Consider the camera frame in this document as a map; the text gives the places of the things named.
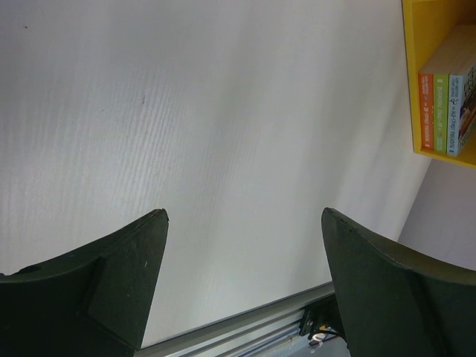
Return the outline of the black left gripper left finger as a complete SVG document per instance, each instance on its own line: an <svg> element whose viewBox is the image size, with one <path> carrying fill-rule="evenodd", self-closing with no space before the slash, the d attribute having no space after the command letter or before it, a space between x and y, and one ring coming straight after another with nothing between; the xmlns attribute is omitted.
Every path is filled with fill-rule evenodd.
<svg viewBox="0 0 476 357"><path fill-rule="evenodd" d="M167 241L155 209L58 257L1 276L3 356L133 356Z"/></svg>

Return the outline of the green comic book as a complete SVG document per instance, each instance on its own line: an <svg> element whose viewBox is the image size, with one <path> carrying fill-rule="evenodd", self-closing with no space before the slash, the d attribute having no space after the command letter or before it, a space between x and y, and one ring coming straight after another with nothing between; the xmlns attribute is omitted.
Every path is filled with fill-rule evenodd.
<svg viewBox="0 0 476 357"><path fill-rule="evenodd" d="M438 153L446 154L449 75L452 70L458 67L461 57L469 54L475 55L475 26L461 25L445 38L428 62L428 67L433 74L434 150ZM460 129L460 148L463 145L461 130L468 121L466 106L469 101L470 97L464 104L463 125Z"/></svg>

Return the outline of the light blue treehouse book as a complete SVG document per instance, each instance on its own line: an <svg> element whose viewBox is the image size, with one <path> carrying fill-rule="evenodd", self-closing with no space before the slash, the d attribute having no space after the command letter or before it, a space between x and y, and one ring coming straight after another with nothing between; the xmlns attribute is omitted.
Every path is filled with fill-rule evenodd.
<svg viewBox="0 0 476 357"><path fill-rule="evenodd" d="M460 150L460 129L464 104L475 89L475 55L461 57L458 67L449 75L448 126L446 154L456 156Z"/></svg>

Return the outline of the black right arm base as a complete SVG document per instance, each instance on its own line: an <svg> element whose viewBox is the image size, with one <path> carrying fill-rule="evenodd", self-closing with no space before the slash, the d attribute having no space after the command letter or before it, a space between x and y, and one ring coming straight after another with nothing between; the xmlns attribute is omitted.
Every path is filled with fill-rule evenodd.
<svg viewBox="0 0 476 357"><path fill-rule="evenodd" d="M311 344L332 338L347 341L335 293L304 307L299 336L306 337Z"/></svg>

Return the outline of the orange treehouse book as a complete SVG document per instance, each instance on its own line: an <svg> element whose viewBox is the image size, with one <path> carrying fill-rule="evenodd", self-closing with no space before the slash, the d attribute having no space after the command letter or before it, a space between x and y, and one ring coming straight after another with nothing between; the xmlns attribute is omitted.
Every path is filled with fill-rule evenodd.
<svg viewBox="0 0 476 357"><path fill-rule="evenodd" d="M418 73L419 113L422 121L422 146L428 151L436 152L434 150L434 84L433 74L428 67L430 58Z"/></svg>

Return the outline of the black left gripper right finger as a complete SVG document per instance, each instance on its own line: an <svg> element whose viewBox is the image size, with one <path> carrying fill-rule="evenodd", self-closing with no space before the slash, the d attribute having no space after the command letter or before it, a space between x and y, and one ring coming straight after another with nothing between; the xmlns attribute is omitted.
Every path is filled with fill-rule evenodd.
<svg viewBox="0 0 476 357"><path fill-rule="evenodd" d="M475 272L376 234L339 211L321 216L352 356L474 356Z"/></svg>

